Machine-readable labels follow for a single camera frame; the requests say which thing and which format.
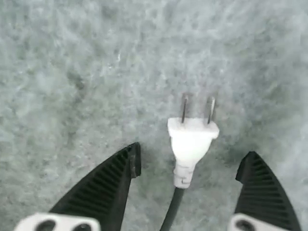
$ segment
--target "carpet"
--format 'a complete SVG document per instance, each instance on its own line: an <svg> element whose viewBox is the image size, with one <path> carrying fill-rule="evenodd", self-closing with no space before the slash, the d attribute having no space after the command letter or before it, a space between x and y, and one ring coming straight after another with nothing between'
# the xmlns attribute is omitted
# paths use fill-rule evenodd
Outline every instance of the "carpet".
<svg viewBox="0 0 308 231"><path fill-rule="evenodd" d="M308 231L308 4L288 0L0 0L0 222L48 211L139 141L123 231L159 230L173 194L167 119L205 116L220 136L172 230L224 231L257 151Z"/></svg>

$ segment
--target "plug prong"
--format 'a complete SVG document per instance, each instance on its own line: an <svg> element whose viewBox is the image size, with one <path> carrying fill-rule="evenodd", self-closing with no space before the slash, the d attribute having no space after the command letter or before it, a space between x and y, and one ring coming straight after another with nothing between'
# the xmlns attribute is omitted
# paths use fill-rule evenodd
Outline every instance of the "plug prong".
<svg viewBox="0 0 308 231"><path fill-rule="evenodd" d="M210 113L208 114L208 118L207 118L207 124L209 124L212 120L213 114L214 114L214 109L215 109L215 103L216 103L216 99L214 97L211 98L211 110Z"/></svg>
<svg viewBox="0 0 308 231"><path fill-rule="evenodd" d="M181 123L183 124L185 121L185 114L186 114L186 104L188 101L188 97L186 94L183 94L183 111L182 111L182 119L181 119Z"/></svg>

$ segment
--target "black power cord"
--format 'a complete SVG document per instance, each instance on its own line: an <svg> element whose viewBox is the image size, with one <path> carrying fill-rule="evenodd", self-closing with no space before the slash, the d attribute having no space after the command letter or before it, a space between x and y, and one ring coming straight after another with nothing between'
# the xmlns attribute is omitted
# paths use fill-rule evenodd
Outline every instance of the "black power cord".
<svg viewBox="0 0 308 231"><path fill-rule="evenodd" d="M177 215L185 189L175 188L173 197L160 231L169 231Z"/></svg>

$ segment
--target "hole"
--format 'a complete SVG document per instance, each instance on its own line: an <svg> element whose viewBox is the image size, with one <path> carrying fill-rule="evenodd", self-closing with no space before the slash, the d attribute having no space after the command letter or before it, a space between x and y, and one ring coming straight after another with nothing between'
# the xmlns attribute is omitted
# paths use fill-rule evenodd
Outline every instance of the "hole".
<svg viewBox="0 0 308 231"><path fill-rule="evenodd" d="M53 220L46 220L40 223L35 229L35 231L52 231L55 226L56 222L54 222Z"/></svg>
<svg viewBox="0 0 308 231"><path fill-rule="evenodd" d="M91 231L91 226L88 224L80 224L76 226L73 231Z"/></svg>
<svg viewBox="0 0 308 231"><path fill-rule="evenodd" d="M255 227L246 220L237 221L235 226L242 231L255 231Z"/></svg>

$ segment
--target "white plug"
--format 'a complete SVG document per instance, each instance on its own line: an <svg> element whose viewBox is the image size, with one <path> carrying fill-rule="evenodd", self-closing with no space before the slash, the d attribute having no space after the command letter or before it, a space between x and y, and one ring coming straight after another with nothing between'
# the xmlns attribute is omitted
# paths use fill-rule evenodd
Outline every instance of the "white plug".
<svg viewBox="0 0 308 231"><path fill-rule="evenodd" d="M190 186L196 164L208 151L213 139L219 135L218 126L211 121L215 99L207 123L204 118L186 118L184 110L182 118L168 119L168 132L171 137L171 147L175 155L174 186L186 189Z"/></svg>

